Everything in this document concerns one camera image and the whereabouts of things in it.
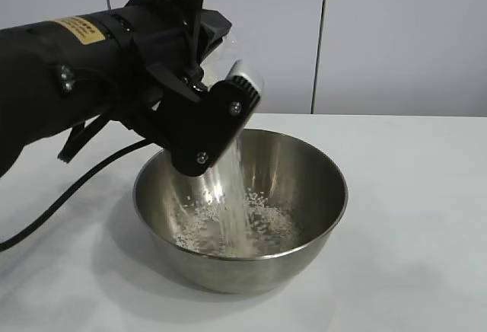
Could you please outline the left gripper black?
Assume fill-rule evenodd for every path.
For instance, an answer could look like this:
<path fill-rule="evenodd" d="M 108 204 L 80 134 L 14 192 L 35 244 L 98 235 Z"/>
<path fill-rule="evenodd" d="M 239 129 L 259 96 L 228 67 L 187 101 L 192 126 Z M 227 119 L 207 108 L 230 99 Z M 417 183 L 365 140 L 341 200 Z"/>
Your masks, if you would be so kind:
<path fill-rule="evenodd" d="M 117 8 L 49 22 L 49 46 L 61 94 L 49 134 L 99 114 L 166 145 L 181 174 L 203 174 L 253 114 L 261 95 L 242 75 L 217 82 L 204 95 L 201 56 L 215 51 L 232 23 L 197 8 Z"/>

